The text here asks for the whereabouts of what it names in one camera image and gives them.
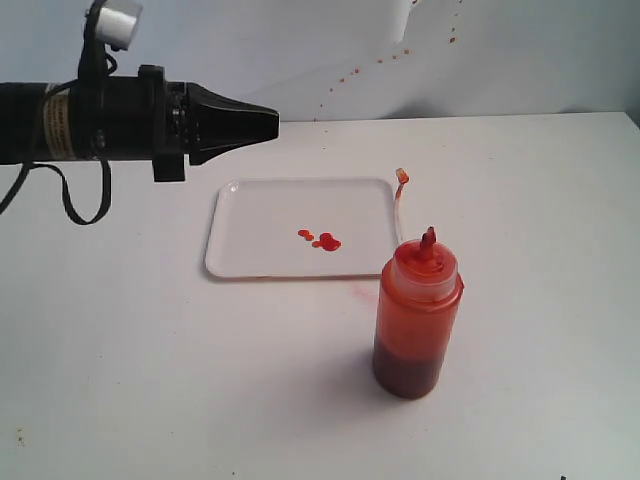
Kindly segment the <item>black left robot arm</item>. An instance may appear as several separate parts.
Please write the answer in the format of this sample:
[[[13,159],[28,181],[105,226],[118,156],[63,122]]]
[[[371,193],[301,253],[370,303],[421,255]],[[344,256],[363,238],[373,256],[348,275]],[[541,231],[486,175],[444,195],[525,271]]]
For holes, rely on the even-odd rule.
[[[229,99],[192,82],[169,82],[160,66],[135,76],[77,83],[52,95],[46,83],[1,86],[1,162],[151,163],[157,182],[182,182],[231,150],[274,140],[277,111]]]

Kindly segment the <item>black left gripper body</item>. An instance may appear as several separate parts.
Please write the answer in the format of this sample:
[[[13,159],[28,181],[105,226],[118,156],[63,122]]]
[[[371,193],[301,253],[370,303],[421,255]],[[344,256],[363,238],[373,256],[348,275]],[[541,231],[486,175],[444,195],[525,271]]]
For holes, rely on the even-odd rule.
[[[156,182],[186,180],[190,84],[170,82],[160,66],[135,76],[82,67],[69,91],[69,160],[149,161]]]

